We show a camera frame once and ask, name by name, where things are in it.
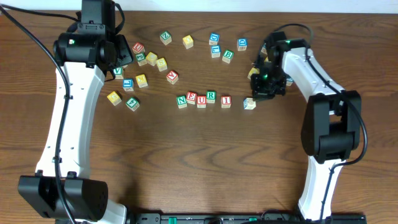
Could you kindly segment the green R block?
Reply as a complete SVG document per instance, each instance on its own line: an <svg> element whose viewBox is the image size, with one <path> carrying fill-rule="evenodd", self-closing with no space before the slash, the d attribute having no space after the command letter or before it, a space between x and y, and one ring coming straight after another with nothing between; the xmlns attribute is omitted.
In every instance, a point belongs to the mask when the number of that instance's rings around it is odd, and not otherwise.
<svg viewBox="0 0 398 224"><path fill-rule="evenodd" d="M207 91L206 92L206 102L207 103L215 103L216 101L216 91Z"/></svg>

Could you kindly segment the blue P block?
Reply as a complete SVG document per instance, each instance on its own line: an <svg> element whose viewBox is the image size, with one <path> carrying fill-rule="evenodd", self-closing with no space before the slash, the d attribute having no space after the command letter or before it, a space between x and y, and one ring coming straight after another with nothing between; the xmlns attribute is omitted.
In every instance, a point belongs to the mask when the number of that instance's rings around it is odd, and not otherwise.
<svg viewBox="0 0 398 224"><path fill-rule="evenodd" d="M256 107L256 102L253 98L245 98L243 101L243 108L245 110L253 110Z"/></svg>

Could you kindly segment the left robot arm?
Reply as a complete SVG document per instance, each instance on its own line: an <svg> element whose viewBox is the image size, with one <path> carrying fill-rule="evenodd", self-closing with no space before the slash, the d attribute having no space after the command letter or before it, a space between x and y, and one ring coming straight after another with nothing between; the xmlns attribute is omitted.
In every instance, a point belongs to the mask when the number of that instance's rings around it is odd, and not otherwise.
<svg viewBox="0 0 398 224"><path fill-rule="evenodd" d="M96 102L107 73L132 63L119 4L84 0L81 17L54 42L57 90L49 135L34 175L18 192L57 223L126 223L127 208L108 197L108 185L90 179L90 139Z"/></svg>

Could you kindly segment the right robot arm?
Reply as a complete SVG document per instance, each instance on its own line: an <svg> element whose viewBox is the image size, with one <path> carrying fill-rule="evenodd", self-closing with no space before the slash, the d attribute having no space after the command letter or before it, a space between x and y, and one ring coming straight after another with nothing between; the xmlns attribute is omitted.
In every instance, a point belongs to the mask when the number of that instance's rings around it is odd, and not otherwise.
<svg viewBox="0 0 398 224"><path fill-rule="evenodd" d="M288 39L280 29L264 40L266 55L254 62L254 101L285 95L294 82L307 102L301 142L308 156L305 186L298 201L301 223L331 223L331 201L340 171L357 163L351 151L367 138L361 117L361 97L337 84L317 62L305 39Z"/></svg>

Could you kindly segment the red I block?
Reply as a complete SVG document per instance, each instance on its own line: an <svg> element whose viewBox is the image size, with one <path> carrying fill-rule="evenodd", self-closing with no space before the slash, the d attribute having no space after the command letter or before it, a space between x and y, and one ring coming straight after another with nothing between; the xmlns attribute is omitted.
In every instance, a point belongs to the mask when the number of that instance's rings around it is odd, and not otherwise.
<svg viewBox="0 0 398 224"><path fill-rule="evenodd" d="M221 107L222 108L230 108L231 107L231 96L222 96L221 97Z"/></svg>

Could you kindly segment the red E block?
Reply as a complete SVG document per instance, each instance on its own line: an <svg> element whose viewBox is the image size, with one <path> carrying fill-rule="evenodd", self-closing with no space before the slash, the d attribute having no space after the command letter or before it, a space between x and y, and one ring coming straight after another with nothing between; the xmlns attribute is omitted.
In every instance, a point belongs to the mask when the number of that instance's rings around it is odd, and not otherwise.
<svg viewBox="0 0 398 224"><path fill-rule="evenodd" d="M187 103L194 105L197 102L197 93L188 91L186 94Z"/></svg>

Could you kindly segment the green N block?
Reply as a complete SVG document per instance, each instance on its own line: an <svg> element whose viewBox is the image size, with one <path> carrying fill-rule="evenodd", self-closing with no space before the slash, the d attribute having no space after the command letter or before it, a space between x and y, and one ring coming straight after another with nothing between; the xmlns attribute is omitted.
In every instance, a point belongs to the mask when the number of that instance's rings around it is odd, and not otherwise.
<svg viewBox="0 0 398 224"><path fill-rule="evenodd" d="M185 95L176 97L176 101L179 109L187 107L187 99Z"/></svg>

